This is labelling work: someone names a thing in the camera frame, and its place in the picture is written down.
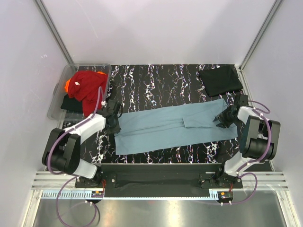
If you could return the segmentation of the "blue t-shirt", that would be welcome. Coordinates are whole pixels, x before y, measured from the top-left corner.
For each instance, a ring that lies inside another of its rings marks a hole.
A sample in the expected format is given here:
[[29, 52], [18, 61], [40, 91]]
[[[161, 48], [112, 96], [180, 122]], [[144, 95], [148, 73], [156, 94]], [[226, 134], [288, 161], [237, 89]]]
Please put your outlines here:
[[224, 99], [125, 113], [115, 135], [116, 154], [130, 155], [173, 147], [237, 138], [235, 124], [218, 127], [215, 116], [224, 111]]

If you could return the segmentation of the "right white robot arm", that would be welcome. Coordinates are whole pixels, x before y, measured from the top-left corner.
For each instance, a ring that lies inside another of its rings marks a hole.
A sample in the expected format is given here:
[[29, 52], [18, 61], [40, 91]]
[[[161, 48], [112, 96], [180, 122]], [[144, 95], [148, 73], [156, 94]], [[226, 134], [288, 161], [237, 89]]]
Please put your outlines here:
[[265, 117], [270, 113], [264, 104], [238, 94], [234, 104], [215, 117], [214, 121], [219, 122], [216, 126], [224, 129], [236, 121], [244, 124], [239, 152], [220, 166], [212, 180], [219, 187], [240, 181], [244, 170], [275, 157], [281, 124]]

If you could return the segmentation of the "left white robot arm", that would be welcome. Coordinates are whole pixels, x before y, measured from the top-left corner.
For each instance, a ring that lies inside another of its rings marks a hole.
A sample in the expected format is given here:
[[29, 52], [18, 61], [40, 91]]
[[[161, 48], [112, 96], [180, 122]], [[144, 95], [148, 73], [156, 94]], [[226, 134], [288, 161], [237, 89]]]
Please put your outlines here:
[[109, 100], [105, 107], [76, 125], [53, 129], [42, 156], [42, 164], [54, 174], [84, 177], [91, 187], [98, 187], [102, 183], [101, 169], [81, 159], [81, 144], [98, 131], [119, 133], [121, 128], [118, 118], [122, 113], [121, 103]]

